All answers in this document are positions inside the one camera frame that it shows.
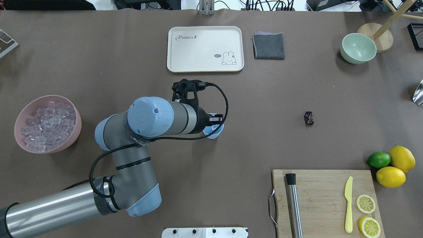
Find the yellow lemon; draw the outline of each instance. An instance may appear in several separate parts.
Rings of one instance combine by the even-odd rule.
[[[367,238],[377,238],[380,235],[379,223],[368,216],[364,216],[358,221],[358,228]]]
[[[405,147],[395,145],[389,152],[389,156],[391,157],[391,165],[404,173],[408,173],[416,166],[413,154]]]
[[[373,198],[366,194],[361,194],[358,196],[356,204],[357,208],[366,214],[370,214],[376,209],[376,203],[374,202]]]
[[[395,167],[384,167],[376,173],[377,181],[385,187],[396,188],[405,183],[405,174]]]

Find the robotic arm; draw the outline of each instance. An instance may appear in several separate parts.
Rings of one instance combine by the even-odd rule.
[[[174,83],[172,101],[141,97],[127,111],[100,122],[95,130],[96,142],[108,152],[91,167],[90,183],[1,209],[0,237],[34,237],[121,209],[126,209],[130,216],[142,216],[155,210],[162,198],[146,145],[160,139],[195,140],[216,132],[226,119],[228,105],[224,118],[222,114],[205,113],[198,106],[197,92],[207,86],[221,91],[212,83],[183,79]],[[193,99],[188,99],[188,92],[194,93]],[[211,125],[219,127],[206,136],[163,137],[198,133]],[[92,179],[96,163],[110,153],[113,153],[117,174]]]

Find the wooden cutting board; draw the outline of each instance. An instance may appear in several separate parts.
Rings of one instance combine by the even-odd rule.
[[[376,193],[370,170],[273,170],[273,187],[275,188],[278,238],[292,238],[286,194],[285,174],[295,173],[297,177],[297,194],[301,215],[302,232],[306,238],[365,238],[358,228],[358,220],[363,216],[375,218],[380,227],[380,238],[385,238],[380,218]],[[352,233],[344,230],[346,215],[345,184],[349,176],[352,182]],[[371,196],[376,209],[372,214],[358,210],[356,199],[361,194]]]

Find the knife handle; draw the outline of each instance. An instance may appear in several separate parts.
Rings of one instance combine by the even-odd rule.
[[[347,205],[346,205],[345,231],[347,233],[351,233],[352,232],[352,208],[351,208],[351,201],[347,201]]]

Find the yellow knife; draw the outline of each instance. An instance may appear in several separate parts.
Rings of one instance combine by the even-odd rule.
[[[346,205],[346,216],[345,216],[345,231],[347,233],[352,232],[352,208],[351,208],[351,199],[352,199],[352,177],[350,176],[346,181],[344,197],[347,201]]]

